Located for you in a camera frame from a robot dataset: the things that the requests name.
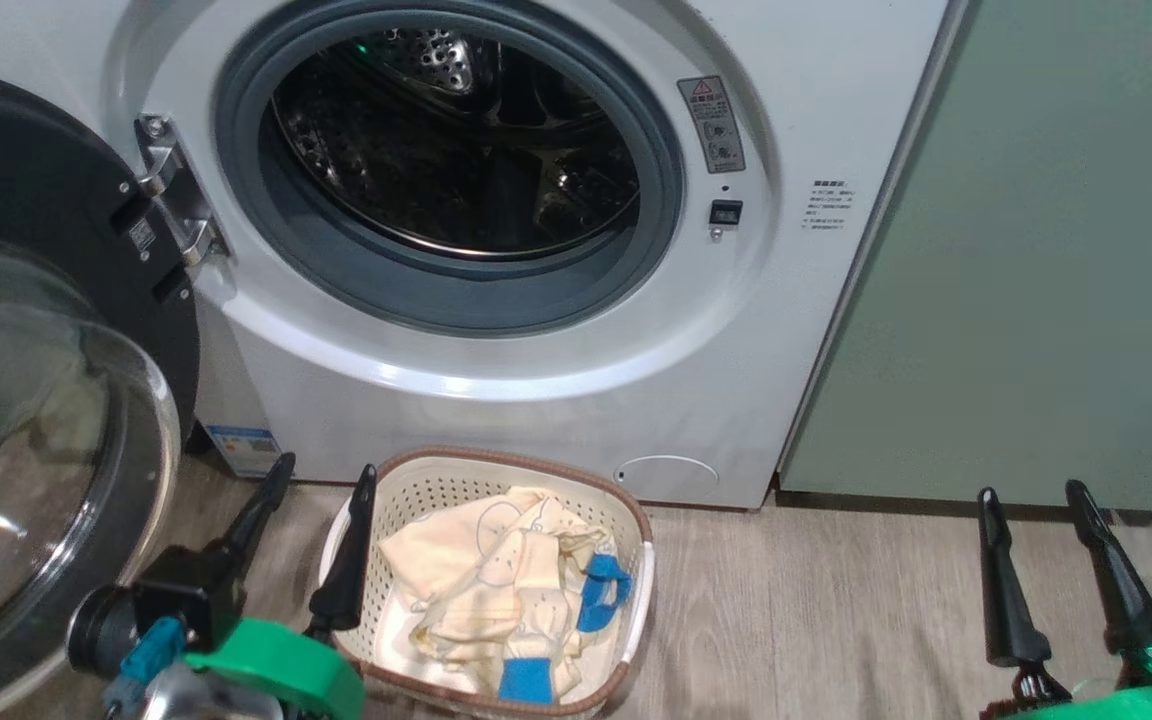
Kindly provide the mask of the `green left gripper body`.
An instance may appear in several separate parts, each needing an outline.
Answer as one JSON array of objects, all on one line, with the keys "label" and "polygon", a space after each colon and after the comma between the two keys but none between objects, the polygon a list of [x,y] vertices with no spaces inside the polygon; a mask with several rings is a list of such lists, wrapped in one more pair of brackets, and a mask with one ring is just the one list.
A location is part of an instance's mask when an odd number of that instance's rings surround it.
[{"label": "green left gripper body", "polygon": [[317,717],[364,714],[364,680],[346,657],[270,620],[243,617],[215,650],[189,651],[184,662]]}]

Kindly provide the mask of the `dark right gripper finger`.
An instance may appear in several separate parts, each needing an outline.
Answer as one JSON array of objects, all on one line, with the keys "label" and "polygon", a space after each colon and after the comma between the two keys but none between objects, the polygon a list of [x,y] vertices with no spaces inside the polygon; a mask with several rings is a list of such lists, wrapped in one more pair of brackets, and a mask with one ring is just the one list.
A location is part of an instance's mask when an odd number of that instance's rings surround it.
[{"label": "dark right gripper finger", "polygon": [[1011,532],[995,488],[977,497],[980,539],[980,585],[986,661],[996,667],[1021,667],[1052,659],[1046,634],[1039,632],[1011,561]]},{"label": "dark right gripper finger", "polygon": [[1076,537],[1091,556],[1106,621],[1105,641],[1152,643],[1152,596],[1132,560],[1083,482],[1066,480],[1064,495]]}]

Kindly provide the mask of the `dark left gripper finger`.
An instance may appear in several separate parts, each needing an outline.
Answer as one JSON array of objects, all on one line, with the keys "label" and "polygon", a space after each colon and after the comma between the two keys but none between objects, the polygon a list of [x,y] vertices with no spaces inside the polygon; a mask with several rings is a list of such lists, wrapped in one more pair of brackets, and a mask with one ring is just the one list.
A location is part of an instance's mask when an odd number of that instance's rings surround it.
[{"label": "dark left gripper finger", "polygon": [[329,643],[334,632],[347,632],[361,626],[376,486],[378,469],[369,464],[362,470],[346,505],[348,523],[329,571],[308,601],[311,619],[306,637],[316,642]]},{"label": "dark left gripper finger", "polygon": [[294,452],[280,455],[262,479],[260,487],[248,498],[247,505],[237,511],[225,533],[207,544],[206,560],[223,582],[237,583],[247,578],[271,515],[282,506],[285,495],[291,487],[294,468]]}]

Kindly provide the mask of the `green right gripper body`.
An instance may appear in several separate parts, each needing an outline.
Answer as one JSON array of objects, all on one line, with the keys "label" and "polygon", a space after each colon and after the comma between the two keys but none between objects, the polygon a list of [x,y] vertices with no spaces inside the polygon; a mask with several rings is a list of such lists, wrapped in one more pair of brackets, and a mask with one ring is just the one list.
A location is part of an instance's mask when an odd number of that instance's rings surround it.
[{"label": "green right gripper body", "polygon": [[1021,667],[1009,700],[992,702],[980,719],[1152,719],[1152,673],[1147,684],[1121,689],[1092,702],[1073,694],[1043,667]]}]

